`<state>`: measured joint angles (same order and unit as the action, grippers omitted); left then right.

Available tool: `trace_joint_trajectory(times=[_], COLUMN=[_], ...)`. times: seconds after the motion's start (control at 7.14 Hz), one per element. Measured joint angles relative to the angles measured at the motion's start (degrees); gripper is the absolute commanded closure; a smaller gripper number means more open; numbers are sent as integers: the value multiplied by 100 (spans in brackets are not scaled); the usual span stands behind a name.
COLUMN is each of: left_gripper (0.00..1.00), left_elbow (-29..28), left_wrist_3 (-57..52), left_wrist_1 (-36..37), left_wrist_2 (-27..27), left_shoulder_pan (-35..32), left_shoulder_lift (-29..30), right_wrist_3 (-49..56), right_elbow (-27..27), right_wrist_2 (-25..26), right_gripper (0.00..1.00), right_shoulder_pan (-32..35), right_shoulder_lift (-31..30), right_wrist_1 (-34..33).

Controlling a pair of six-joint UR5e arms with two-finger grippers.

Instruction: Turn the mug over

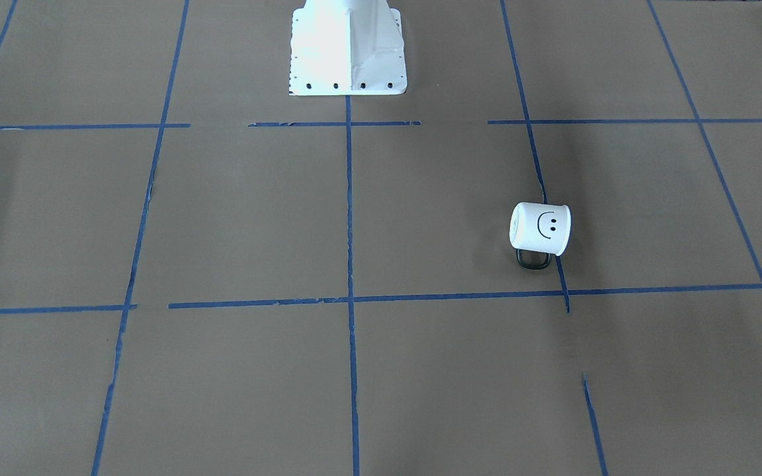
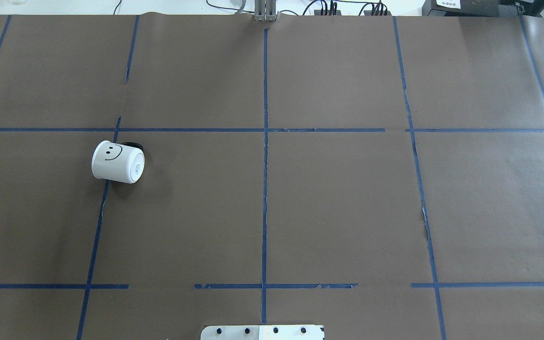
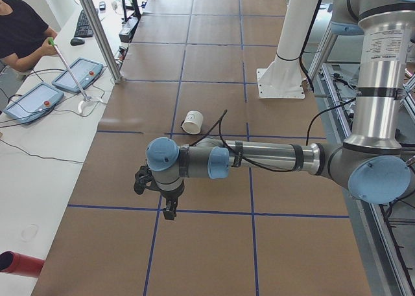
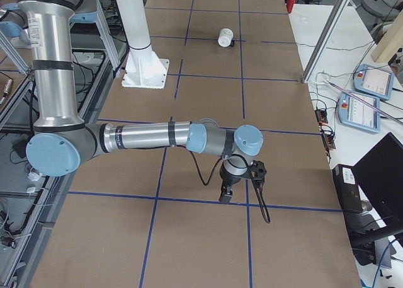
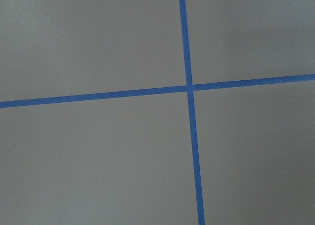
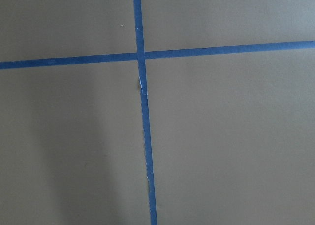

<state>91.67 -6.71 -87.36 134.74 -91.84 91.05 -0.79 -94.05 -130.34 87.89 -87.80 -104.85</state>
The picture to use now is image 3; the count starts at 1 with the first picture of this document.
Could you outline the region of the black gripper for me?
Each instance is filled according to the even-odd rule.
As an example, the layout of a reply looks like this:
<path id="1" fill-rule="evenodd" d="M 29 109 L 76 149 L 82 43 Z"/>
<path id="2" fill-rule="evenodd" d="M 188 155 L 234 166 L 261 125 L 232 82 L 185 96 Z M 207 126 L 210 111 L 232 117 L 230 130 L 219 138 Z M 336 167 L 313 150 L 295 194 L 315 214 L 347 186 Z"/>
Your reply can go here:
<path id="1" fill-rule="evenodd" d="M 184 188 L 176 188 L 174 190 L 162 190 L 161 195 L 165 198 L 166 208 L 163 209 L 163 215 L 166 220 L 174 220 L 176 218 L 176 208 L 178 206 L 178 199 L 184 192 Z"/>

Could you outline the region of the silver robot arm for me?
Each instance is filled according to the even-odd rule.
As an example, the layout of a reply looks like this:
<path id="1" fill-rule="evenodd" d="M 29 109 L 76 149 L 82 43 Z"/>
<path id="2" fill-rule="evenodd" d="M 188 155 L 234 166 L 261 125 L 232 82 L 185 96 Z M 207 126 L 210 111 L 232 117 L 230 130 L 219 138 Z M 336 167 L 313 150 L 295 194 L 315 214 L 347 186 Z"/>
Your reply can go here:
<path id="1" fill-rule="evenodd" d="M 385 204 L 410 192 L 414 171 L 396 140 L 403 78 L 414 28 L 414 0 L 334 0 L 333 24 L 364 34 L 352 131 L 342 144 L 272 144 L 204 136 L 178 146 L 166 137 L 147 146 L 147 163 L 134 190 L 159 192 L 163 215 L 176 217 L 187 177 L 222 179 L 231 168 L 256 166 L 272 172 L 305 171 L 326 177 L 357 199 Z"/>

